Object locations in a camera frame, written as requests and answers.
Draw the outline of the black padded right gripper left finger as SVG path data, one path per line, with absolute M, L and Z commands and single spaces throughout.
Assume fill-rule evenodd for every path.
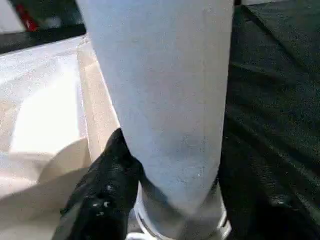
M 53 235 L 54 240 L 124 240 L 143 173 L 120 128 L 77 184 Z

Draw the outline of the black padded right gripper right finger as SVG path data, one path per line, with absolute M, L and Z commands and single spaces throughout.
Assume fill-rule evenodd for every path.
M 248 145 L 222 144 L 219 182 L 231 240 L 311 240 L 312 221 Z

